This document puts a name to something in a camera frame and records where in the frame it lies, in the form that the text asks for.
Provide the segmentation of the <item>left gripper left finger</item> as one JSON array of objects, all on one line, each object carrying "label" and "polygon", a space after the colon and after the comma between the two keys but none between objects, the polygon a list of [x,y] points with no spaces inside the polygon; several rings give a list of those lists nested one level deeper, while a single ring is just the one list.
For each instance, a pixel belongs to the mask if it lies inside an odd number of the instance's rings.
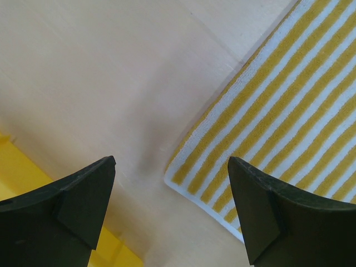
[{"label": "left gripper left finger", "polygon": [[115,165],[107,156],[1,201],[1,266],[87,266],[97,248]]}]

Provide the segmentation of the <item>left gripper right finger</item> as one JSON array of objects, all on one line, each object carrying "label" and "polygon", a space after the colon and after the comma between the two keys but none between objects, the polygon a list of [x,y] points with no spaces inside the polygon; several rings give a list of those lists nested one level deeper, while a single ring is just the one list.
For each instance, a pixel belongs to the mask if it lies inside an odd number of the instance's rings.
[{"label": "left gripper right finger", "polygon": [[354,266],[355,205],[274,178],[238,157],[228,173],[252,266]]}]

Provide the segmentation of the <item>yellow striped towel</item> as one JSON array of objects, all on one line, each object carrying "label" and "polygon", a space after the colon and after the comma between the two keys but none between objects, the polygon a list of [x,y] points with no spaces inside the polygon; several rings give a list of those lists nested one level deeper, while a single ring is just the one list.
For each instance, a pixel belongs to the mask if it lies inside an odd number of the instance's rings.
[{"label": "yellow striped towel", "polygon": [[242,239],[228,159],[355,203],[355,2],[298,1],[175,150],[165,182]]}]

